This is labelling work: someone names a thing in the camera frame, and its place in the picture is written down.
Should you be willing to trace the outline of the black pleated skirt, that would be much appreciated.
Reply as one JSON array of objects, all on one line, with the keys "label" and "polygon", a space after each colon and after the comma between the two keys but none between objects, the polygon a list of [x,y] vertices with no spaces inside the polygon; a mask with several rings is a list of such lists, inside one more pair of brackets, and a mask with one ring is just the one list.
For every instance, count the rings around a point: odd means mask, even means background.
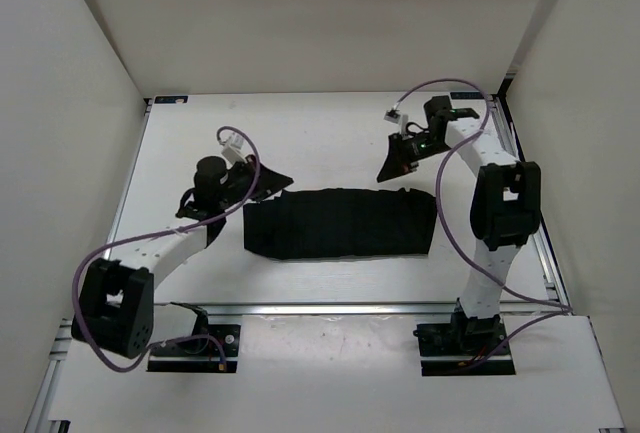
[{"label": "black pleated skirt", "polygon": [[243,207],[244,248],[275,260],[426,255],[436,219],[422,190],[285,191]]}]

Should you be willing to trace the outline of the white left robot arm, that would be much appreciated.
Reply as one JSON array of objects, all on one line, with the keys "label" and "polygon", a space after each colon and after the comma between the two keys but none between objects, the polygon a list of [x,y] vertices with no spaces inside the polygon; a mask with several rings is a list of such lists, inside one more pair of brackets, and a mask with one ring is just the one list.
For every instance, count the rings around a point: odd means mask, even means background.
[{"label": "white left robot arm", "polygon": [[104,351],[134,359],[156,346],[152,340],[154,291],[166,277],[219,236],[226,218],[248,201],[261,202],[294,183],[262,165],[255,155],[229,164],[219,156],[196,165],[194,186],[182,196],[168,228],[115,242],[142,246],[125,259],[92,253],[72,284],[72,337]]}]

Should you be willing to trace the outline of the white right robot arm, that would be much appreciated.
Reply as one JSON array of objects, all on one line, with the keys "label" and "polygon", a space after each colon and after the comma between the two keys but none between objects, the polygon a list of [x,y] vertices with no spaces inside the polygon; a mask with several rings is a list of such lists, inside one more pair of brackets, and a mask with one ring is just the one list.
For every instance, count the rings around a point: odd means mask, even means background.
[{"label": "white right robot arm", "polygon": [[397,124],[377,180],[385,182],[416,170],[437,154],[458,155],[474,174],[470,226],[476,239],[463,293],[447,323],[427,324],[416,335],[434,355],[474,353],[495,347],[502,335],[500,299],[516,255],[541,222],[541,170],[507,152],[486,129],[489,116],[472,108],[455,108],[448,96],[424,105],[427,126],[409,130],[407,115],[397,108],[384,118]]}]

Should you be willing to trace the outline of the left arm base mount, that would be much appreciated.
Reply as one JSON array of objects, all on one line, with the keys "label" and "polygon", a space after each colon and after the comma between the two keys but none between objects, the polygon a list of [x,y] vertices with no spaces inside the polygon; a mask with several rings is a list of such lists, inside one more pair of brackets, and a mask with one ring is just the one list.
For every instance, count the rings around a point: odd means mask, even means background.
[{"label": "left arm base mount", "polygon": [[154,310],[149,373],[230,374],[237,371],[241,325],[214,323],[200,306],[171,302]]}]

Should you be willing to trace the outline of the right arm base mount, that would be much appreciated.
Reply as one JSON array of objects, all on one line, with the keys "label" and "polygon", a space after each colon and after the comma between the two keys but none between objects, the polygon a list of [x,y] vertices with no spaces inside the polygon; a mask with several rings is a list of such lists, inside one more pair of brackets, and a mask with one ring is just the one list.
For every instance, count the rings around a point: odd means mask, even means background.
[{"label": "right arm base mount", "polygon": [[467,317],[458,308],[448,323],[418,324],[413,335],[418,342],[423,377],[516,374],[499,314]]}]

